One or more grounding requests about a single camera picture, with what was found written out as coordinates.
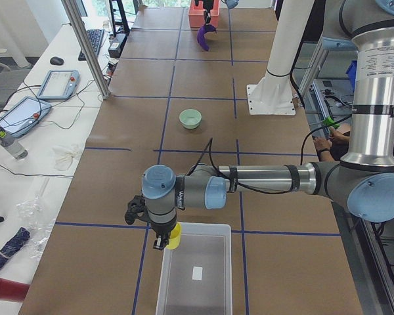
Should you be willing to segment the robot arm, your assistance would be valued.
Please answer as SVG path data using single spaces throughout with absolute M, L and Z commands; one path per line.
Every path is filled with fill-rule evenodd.
M 135 32 L 145 33 L 156 62 L 173 70 L 163 123 L 162 164 L 180 172 L 184 221 L 244 223 L 240 233 L 253 252 L 291 247 L 313 253 L 342 250 L 332 214 L 314 196 L 313 146 L 292 100 L 291 67 L 308 1 L 294 1 L 283 21 L 270 9 L 223 10 L 214 52 L 195 40 L 184 10 L 144 9 Z

